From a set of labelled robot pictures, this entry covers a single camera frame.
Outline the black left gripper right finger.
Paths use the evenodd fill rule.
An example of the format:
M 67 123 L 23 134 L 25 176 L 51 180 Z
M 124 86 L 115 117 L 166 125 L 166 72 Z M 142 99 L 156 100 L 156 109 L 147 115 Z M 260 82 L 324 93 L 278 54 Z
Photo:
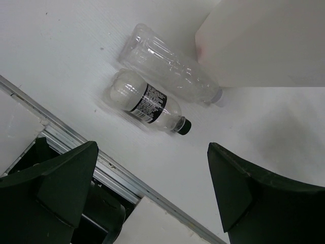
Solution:
M 324 243 L 324 188 L 253 164 L 211 142 L 208 164 L 231 243 Z

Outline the clear unlabeled plastic bottle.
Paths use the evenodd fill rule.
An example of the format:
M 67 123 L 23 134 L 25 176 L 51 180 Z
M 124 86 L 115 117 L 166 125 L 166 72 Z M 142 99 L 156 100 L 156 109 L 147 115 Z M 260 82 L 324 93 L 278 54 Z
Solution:
M 118 60 L 187 102 L 224 106 L 216 77 L 145 24 L 135 26 Z

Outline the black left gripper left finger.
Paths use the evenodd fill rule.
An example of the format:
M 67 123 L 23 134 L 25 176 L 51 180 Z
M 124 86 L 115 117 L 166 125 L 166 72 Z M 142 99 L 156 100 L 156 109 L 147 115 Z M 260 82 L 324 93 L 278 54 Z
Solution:
M 70 243 L 99 149 L 94 141 L 1 179 L 1 243 Z

